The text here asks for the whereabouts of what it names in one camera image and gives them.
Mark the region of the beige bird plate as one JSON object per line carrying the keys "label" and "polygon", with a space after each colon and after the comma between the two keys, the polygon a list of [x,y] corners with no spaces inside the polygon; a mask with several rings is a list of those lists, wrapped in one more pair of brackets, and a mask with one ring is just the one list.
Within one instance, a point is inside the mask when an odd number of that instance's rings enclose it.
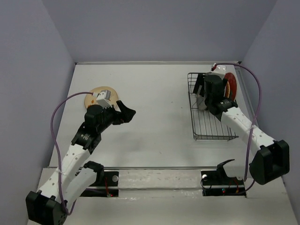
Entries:
{"label": "beige bird plate", "polygon": [[110,104],[112,104],[114,107],[117,106],[116,101],[119,100],[119,97],[118,97],[118,94],[115,91],[115,89],[108,87],[108,86],[100,86],[100,87],[96,87],[96,88],[90,90],[90,92],[94,92],[95,95],[93,95],[93,96],[90,94],[86,95],[86,97],[84,99],[85,108],[88,108],[91,105],[97,105],[97,102],[96,102],[97,95],[104,90],[109,90],[111,92],[110,100],[109,100]]}

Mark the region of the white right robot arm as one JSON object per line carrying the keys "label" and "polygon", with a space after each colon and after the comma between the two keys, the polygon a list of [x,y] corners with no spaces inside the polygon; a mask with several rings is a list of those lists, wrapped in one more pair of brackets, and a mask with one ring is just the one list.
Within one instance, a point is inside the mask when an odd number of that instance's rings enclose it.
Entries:
{"label": "white right robot arm", "polygon": [[245,164],[241,169],[231,171],[224,168],[233,158],[218,165],[216,179],[226,184],[232,178],[248,178],[265,185],[290,171],[289,144],[277,141],[263,132],[250,120],[232,99],[233,93],[226,92],[230,86],[226,75],[218,73],[197,73],[193,94],[197,97],[199,111],[208,112],[221,125],[227,126],[246,144]]}

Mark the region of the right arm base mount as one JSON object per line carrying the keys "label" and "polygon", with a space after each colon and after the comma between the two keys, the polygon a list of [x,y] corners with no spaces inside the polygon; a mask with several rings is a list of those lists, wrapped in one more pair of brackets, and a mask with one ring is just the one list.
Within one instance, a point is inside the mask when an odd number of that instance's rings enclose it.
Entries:
{"label": "right arm base mount", "polygon": [[201,187],[203,196],[246,196],[243,181],[236,177],[228,177],[224,165],[234,159],[226,160],[217,165],[216,170],[201,172]]}

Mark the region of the orange ribbed plate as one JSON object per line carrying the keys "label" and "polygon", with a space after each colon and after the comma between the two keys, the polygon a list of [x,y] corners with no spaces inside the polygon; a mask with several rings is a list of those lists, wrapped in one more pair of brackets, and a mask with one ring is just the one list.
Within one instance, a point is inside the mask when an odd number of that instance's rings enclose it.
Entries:
{"label": "orange ribbed plate", "polygon": [[225,97],[230,98],[231,90],[230,90],[230,83],[229,81],[227,82],[225,86]]}

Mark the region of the red and teal plate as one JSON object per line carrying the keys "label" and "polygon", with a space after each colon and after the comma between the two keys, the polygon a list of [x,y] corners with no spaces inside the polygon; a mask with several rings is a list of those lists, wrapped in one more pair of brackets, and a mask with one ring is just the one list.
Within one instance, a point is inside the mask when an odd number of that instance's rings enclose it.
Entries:
{"label": "red and teal plate", "polygon": [[226,73],[224,78],[227,81],[229,81],[229,83],[230,83],[230,90],[231,90],[230,99],[232,101],[235,101],[236,94],[237,94],[237,81],[236,81],[236,78],[235,78],[234,74],[232,74],[232,73]]}

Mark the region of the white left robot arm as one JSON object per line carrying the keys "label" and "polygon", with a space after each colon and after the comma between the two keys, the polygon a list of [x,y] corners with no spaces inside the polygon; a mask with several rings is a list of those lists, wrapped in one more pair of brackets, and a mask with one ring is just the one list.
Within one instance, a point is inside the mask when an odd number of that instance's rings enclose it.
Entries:
{"label": "white left robot arm", "polygon": [[29,220],[41,225],[62,225],[73,209],[78,197],[93,184],[104,179],[104,167],[89,161],[101,141],[101,134],[110,125],[129,123],[136,111],[118,100],[119,110],[113,106],[91,105],[87,108],[84,122],[75,134],[64,158],[47,182],[37,192],[26,196]]}

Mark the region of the grey deer plate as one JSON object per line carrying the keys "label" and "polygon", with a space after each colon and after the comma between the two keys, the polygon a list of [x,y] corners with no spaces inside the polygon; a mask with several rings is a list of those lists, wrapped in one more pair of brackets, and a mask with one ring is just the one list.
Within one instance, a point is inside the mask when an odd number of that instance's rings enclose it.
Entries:
{"label": "grey deer plate", "polygon": [[196,96],[196,105],[199,111],[206,111],[207,106],[205,103],[205,97],[202,97],[201,95]]}

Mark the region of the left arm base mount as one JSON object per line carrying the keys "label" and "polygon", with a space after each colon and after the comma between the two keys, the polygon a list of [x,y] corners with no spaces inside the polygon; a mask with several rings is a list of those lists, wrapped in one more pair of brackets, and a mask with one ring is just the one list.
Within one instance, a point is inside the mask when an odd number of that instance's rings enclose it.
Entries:
{"label": "left arm base mount", "polygon": [[80,197],[118,197],[119,172],[106,171],[104,166],[93,161],[84,164],[96,173],[95,182],[89,185]]}

